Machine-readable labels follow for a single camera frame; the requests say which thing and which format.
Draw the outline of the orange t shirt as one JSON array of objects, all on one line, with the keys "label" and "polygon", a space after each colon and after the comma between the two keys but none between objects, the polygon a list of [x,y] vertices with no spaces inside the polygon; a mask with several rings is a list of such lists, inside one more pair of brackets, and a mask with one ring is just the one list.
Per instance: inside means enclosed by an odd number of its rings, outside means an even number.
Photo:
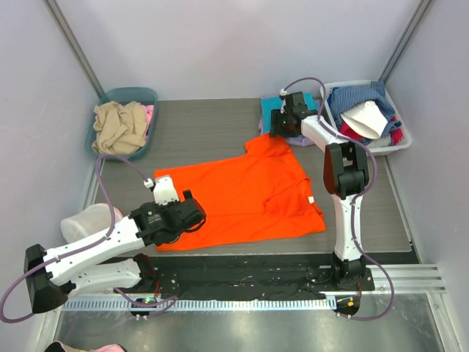
[{"label": "orange t shirt", "polygon": [[298,238],[327,229],[311,179],[281,137],[258,136],[235,158],[155,170],[156,177],[164,175],[178,191],[191,190],[207,220],[194,233],[159,246],[159,252]]}]

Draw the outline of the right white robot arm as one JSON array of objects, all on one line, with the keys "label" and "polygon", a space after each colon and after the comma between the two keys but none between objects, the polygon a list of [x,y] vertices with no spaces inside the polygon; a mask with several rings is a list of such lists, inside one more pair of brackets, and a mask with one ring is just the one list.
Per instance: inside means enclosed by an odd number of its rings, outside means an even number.
[{"label": "right white robot arm", "polygon": [[270,136],[305,136],[324,153],[323,183],[333,199],[336,244],[331,281],[346,290],[365,277],[361,247],[362,192],[369,183],[366,151],[332,129],[315,110],[308,109],[303,93],[281,90],[281,108],[271,113]]}]

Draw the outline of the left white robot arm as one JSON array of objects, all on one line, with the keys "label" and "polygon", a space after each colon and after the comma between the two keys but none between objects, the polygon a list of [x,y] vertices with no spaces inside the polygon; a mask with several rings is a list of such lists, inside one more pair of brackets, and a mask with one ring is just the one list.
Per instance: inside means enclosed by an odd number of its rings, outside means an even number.
[{"label": "left white robot arm", "polygon": [[189,190],[183,201],[159,205],[147,202],[130,212],[114,225],[111,232],[104,229],[87,238],[52,249],[39,244],[25,252],[24,271],[44,265],[26,278],[32,312],[49,312],[63,305],[78,289],[77,279],[87,279],[85,271],[100,266],[118,254],[161,246],[178,241],[184,232],[195,232],[206,222],[206,213]]}]

